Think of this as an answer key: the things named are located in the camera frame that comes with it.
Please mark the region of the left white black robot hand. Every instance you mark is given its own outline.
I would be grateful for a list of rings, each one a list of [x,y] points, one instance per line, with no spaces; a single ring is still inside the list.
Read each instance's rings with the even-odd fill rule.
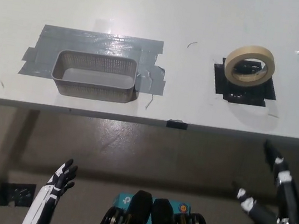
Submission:
[[[60,198],[75,185],[73,179],[77,170],[73,159],[61,165],[41,187],[22,224],[50,224]]]

